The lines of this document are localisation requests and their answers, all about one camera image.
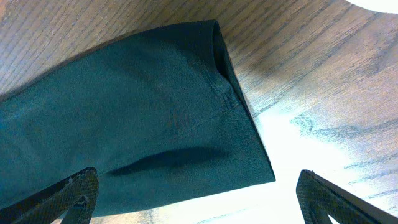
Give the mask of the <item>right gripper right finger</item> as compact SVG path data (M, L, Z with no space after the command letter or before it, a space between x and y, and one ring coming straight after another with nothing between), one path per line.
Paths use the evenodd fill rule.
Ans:
M397 223L397 217L367 203L310 170L302 170L296 195L306 224Z

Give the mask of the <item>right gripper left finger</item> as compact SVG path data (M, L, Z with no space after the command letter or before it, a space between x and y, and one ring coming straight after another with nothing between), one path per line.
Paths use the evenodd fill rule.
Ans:
M99 192L97 171L87 167L20 202L1 209L1 223L89 224Z

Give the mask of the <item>black leggings with red waistband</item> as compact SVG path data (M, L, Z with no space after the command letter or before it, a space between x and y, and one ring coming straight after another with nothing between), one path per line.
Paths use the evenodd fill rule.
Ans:
M1 206L86 167L95 215L275 181L216 21L126 37L1 103Z

